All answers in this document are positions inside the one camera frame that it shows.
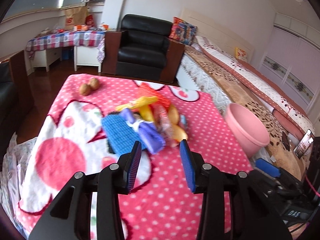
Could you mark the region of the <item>white wardrobe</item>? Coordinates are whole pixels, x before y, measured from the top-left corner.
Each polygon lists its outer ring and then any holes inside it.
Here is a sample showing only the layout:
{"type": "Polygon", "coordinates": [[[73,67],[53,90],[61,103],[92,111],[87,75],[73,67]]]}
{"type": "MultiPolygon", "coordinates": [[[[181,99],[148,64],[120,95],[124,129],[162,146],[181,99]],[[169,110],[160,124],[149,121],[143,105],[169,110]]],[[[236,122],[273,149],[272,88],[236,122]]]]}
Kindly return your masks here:
{"type": "Polygon", "coordinates": [[[319,118],[319,30],[276,14],[260,71],[308,115],[319,118]]]}

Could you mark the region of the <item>pink plastic trash bin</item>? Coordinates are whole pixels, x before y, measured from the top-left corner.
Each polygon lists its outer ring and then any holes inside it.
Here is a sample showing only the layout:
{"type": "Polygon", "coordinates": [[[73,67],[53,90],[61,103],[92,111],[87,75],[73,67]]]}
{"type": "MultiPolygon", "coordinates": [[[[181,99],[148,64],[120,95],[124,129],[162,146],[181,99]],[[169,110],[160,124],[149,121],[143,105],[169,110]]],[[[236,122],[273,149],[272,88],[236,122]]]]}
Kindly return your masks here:
{"type": "Polygon", "coordinates": [[[230,103],[225,111],[225,121],[248,158],[270,143],[264,124],[249,109],[230,103]]]}

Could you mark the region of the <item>walnut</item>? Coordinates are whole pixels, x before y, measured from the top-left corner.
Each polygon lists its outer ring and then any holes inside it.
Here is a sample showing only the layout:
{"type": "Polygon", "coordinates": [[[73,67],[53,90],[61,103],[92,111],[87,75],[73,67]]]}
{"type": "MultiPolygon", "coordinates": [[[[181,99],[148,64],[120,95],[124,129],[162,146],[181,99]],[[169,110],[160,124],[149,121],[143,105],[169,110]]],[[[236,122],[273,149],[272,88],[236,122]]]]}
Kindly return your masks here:
{"type": "Polygon", "coordinates": [[[89,84],[83,83],[79,87],[79,93],[82,96],[87,96],[91,93],[91,87],[89,84]]]}
{"type": "Polygon", "coordinates": [[[97,78],[91,78],[88,82],[91,90],[97,90],[100,87],[100,81],[97,78]]]}

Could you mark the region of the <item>brown paper bag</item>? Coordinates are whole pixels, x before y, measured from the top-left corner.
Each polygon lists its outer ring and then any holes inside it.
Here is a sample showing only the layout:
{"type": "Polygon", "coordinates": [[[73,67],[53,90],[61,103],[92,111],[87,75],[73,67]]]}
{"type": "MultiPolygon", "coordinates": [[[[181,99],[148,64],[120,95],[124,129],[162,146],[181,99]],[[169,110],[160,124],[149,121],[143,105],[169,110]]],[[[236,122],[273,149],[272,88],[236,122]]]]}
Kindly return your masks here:
{"type": "Polygon", "coordinates": [[[75,25],[83,25],[86,22],[86,17],[88,14],[88,8],[83,7],[74,7],[71,9],[65,10],[65,29],[73,30],[75,25]]]}

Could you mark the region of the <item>bed with brown sheet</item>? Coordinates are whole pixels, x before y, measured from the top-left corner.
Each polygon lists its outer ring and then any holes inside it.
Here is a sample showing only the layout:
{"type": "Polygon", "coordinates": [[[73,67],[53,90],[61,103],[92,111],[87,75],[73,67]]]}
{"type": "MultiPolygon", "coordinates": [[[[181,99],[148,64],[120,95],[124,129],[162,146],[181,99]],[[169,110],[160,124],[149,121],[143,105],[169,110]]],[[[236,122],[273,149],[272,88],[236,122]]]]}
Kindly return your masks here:
{"type": "MultiPolygon", "coordinates": [[[[223,53],[231,56],[232,59],[236,59],[231,55],[236,46],[247,49],[249,54],[252,54],[253,46],[235,32],[199,12],[184,8],[180,18],[197,26],[197,32],[192,44],[185,48],[177,75],[179,85],[183,88],[198,89],[208,93],[222,115],[225,114],[226,108],[230,103],[238,103],[249,109],[264,124],[270,135],[270,143],[263,148],[267,159],[273,161],[276,166],[284,168],[296,178],[301,179],[309,165],[309,156],[305,155],[298,159],[293,149],[306,132],[302,133],[293,123],[286,120],[272,106],[251,92],[231,73],[208,58],[197,44],[195,37],[203,36],[209,39],[223,53]],[[290,151],[287,151],[282,144],[282,132],[285,132],[288,137],[290,151]]],[[[278,92],[287,96],[275,83],[259,73],[250,64],[241,60],[237,61],[244,67],[261,75],[278,92]]],[[[293,100],[288,96],[287,98],[307,117],[306,113],[293,100]]]]}

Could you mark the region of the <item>plaid tablecloth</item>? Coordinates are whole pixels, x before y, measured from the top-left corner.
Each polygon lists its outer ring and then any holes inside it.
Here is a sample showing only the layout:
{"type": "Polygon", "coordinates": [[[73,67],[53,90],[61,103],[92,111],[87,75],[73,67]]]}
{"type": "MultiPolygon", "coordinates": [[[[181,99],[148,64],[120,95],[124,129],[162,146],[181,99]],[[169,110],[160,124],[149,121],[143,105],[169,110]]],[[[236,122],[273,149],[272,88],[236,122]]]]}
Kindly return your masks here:
{"type": "Polygon", "coordinates": [[[29,40],[25,51],[29,53],[29,58],[33,59],[35,51],[77,46],[97,47],[104,37],[105,31],[64,31],[29,40]]]}

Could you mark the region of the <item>purple plastic wrapper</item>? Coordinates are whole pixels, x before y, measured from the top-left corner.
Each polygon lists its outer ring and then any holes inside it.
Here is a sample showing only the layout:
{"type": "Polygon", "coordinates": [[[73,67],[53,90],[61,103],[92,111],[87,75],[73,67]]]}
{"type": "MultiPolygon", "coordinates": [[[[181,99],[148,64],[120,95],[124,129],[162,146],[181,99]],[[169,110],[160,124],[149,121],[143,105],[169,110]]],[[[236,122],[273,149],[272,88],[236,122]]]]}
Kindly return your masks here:
{"type": "Polygon", "coordinates": [[[146,121],[136,115],[129,108],[120,112],[126,124],[136,132],[151,154],[156,154],[165,147],[165,139],[157,131],[152,121],[146,121]]]}

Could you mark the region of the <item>colourful patterned cushion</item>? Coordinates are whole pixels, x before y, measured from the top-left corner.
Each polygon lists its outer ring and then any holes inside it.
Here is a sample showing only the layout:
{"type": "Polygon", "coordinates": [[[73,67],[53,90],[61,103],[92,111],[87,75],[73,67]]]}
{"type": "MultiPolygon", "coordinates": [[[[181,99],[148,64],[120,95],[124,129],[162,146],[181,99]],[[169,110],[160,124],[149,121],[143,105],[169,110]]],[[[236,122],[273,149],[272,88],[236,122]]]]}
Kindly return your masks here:
{"type": "Polygon", "coordinates": [[[178,17],[174,17],[169,38],[189,46],[192,44],[196,32],[197,26],[185,22],[178,17]]]}

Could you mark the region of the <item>smartphone on bed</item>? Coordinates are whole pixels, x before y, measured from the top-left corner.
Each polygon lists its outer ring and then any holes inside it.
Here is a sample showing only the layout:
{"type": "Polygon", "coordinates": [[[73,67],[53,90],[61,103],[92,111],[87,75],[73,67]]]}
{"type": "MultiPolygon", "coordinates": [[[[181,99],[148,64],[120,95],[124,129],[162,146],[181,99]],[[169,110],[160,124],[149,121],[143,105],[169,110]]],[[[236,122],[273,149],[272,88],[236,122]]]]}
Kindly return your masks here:
{"type": "Polygon", "coordinates": [[[303,156],[311,153],[314,137],[315,136],[313,135],[312,131],[308,129],[301,141],[293,150],[298,159],[301,159],[303,156]]]}

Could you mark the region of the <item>yellow red pillow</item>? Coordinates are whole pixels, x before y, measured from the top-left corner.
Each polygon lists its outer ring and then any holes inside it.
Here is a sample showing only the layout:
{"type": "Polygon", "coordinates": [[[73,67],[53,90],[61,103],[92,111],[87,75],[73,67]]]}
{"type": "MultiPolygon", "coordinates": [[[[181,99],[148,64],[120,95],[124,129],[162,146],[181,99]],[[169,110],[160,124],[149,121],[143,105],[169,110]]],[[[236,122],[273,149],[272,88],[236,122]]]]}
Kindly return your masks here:
{"type": "Polygon", "coordinates": [[[239,47],[236,47],[235,48],[235,58],[237,60],[248,62],[248,53],[247,53],[247,51],[245,51],[239,47]]]}

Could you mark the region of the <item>blue foam fruit net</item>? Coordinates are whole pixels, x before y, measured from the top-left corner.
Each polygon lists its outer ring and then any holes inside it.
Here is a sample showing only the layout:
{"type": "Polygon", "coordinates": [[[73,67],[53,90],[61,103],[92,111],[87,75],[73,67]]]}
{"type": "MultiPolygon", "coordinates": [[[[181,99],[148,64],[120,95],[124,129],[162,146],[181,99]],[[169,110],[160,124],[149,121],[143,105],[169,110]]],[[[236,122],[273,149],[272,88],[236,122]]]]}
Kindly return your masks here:
{"type": "Polygon", "coordinates": [[[146,146],[139,135],[126,124],[126,121],[119,114],[109,114],[103,117],[101,126],[106,133],[110,147],[116,155],[120,156],[131,152],[136,141],[140,141],[142,150],[146,150],[146,146]]]}

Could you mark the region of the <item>pink polka dot blanket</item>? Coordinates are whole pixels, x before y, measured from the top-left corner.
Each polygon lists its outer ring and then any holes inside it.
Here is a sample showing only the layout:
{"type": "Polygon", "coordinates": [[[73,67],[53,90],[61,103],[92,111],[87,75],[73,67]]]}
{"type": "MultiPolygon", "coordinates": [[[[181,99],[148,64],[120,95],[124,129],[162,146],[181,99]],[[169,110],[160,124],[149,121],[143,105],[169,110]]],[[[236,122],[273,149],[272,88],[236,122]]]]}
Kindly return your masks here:
{"type": "MultiPolygon", "coordinates": [[[[220,171],[248,172],[251,165],[209,94],[98,77],[99,88],[83,96],[92,75],[71,75],[61,87],[22,176],[16,217],[31,232],[50,202],[78,171],[100,172],[131,151],[139,139],[116,108],[141,96],[157,96],[162,109],[181,115],[189,148],[220,171]]],[[[202,197],[188,189],[176,142],[155,153],[142,146],[134,190],[119,197],[127,239],[195,239],[202,197]]]]}

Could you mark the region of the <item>yellow foam fruit net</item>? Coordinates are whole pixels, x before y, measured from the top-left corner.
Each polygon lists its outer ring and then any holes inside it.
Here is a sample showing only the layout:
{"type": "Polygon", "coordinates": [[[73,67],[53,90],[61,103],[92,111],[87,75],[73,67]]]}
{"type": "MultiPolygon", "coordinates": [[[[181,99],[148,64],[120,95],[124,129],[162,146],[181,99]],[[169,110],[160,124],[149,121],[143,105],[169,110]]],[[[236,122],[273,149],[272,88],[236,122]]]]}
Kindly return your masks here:
{"type": "Polygon", "coordinates": [[[140,113],[140,116],[145,121],[151,121],[154,122],[154,117],[152,110],[150,108],[150,105],[153,103],[156,103],[158,101],[157,96],[141,96],[140,98],[130,101],[127,104],[120,105],[116,107],[116,111],[120,112],[124,110],[125,108],[128,108],[130,110],[137,109],[140,113]]]}

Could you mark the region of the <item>light blue wrapper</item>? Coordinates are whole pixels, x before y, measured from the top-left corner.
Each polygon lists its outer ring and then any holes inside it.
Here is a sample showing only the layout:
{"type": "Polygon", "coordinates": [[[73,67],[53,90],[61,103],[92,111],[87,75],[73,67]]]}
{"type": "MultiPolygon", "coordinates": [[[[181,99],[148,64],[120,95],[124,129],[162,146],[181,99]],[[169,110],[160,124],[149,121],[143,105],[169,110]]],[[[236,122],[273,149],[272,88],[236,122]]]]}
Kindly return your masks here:
{"type": "Polygon", "coordinates": [[[184,129],[185,131],[188,129],[187,119],[186,119],[186,117],[185,117],[183,114],[180,115],[179,126],[180,126],[182,129],[184,129]]]}

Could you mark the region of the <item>white pink floral quilt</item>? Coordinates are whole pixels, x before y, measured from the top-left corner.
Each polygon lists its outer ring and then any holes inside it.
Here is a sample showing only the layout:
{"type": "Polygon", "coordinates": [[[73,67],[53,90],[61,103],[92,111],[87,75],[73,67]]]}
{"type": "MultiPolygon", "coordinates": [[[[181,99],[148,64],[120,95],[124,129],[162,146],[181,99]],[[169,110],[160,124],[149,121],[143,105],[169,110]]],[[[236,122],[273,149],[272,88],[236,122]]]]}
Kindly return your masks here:
{"type": "Polygon", "coordinates": [[[195,39],[208,58],[231,73],[251,92],[272,106],[286,120],[293,123],[302,133],[307,132],[308,129],[315,132],[312,122],[289,101],[287,96],[278,92],[265,78],[244,67],[227,53],[223,53],[209,39],[203,36],[196,36],[195,39]]]}

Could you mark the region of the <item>black remote on bed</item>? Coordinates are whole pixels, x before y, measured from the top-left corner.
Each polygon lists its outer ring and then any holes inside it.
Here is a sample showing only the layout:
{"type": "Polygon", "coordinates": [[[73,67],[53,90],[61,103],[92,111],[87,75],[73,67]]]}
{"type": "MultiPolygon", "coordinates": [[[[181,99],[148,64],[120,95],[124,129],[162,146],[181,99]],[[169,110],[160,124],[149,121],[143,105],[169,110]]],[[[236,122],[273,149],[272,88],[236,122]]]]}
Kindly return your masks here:
{"type": "Polygon", "coordinates": [[[288,137],[287,137],[287,135],[286,135],[285,132],[282,132],[281,141],[282,141],[282,144],[283,144],[283,146],[285,147],[285,149],[286,149],[287,151],[290,151],[290,143],[289,143],[288,137]]]}

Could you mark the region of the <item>white desk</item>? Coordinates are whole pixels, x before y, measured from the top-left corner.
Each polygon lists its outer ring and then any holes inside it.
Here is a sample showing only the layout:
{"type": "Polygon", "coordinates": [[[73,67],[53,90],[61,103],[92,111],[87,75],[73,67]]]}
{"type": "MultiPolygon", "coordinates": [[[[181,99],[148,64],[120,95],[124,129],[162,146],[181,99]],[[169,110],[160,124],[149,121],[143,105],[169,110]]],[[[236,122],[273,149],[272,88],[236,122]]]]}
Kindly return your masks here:
{"type": "MultiPolygon", "coordinates": [[[[101,73],[102,66],[98,61],[97,47],[74,46],[70,49],[65,51],[67,53],[66,59],[73,59],[75,71],[78,70],[78,67],[90,66],[97,67],[98,73],[101,73]]],[[[63,60],[62,47],[35,51],[34,57],[30,59],[30,64],[32,68],[45,68],[48,72],[50,65],[57,60],[63,60]]]]}

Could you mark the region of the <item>red gift bag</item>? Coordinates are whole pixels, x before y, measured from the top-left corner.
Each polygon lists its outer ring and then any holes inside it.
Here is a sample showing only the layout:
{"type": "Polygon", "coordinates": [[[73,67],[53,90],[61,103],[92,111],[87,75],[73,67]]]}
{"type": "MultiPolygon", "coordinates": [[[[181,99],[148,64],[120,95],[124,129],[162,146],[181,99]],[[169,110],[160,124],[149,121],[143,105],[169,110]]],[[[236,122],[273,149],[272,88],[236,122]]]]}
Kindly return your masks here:
{"type": "Polygon", "coordinates": [[[94,18],[93,15],[87,15],[85,19],[85,25],[87,25],[89,28],[94,27],[94,18]]]}

